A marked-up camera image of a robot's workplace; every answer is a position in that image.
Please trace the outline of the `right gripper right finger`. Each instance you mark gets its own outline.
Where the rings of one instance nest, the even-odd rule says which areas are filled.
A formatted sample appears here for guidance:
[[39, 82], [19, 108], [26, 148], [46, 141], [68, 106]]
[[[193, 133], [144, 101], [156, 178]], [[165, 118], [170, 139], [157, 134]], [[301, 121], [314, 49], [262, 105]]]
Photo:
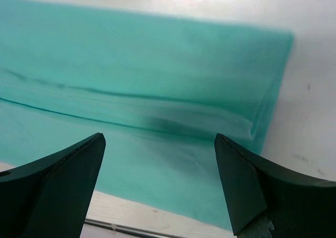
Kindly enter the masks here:
[[214, 146], [236, 237], [335, 237], [335, 182], [280, 166], [222, 134]]

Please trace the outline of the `teal t-shirt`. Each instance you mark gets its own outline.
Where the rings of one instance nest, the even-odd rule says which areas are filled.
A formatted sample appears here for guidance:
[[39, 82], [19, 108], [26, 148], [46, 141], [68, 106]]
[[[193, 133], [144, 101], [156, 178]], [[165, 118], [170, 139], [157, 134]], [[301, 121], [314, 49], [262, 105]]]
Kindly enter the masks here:
[[98, 191], [230, 230], [214, 139], [260, 154], [289, 31], [1, 0], [1, 161], [96, 132]]

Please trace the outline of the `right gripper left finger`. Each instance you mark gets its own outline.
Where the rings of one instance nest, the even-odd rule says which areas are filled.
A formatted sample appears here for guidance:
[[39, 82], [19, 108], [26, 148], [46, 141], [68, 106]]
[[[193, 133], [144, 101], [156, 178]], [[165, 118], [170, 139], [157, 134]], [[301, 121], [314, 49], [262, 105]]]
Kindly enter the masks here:
[[79, 237], [106, 140], [90, 137], [1, 172], [1, 237]]

